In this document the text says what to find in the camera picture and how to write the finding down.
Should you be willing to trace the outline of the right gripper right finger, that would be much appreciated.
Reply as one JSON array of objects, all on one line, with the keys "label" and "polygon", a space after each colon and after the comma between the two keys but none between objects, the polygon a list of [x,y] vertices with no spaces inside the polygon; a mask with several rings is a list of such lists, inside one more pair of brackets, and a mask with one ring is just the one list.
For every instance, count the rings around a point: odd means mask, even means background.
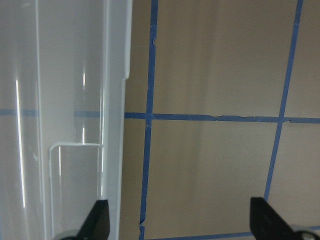
[{"label": "right gripper right finger", "polygon": [[250,231],[256,240],[293,240],[294,230],[263,197],[250,198]]}]

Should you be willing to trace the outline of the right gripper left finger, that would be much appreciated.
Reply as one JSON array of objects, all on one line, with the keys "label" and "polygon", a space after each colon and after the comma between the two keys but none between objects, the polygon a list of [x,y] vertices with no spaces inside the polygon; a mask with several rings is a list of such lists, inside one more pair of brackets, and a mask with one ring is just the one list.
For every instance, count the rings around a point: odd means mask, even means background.
[{"label": "right gripper left finger", "polygon": [[80,230],[76,240],[107,240],[110,234],[110,215],[108,200],[97,200]]}]

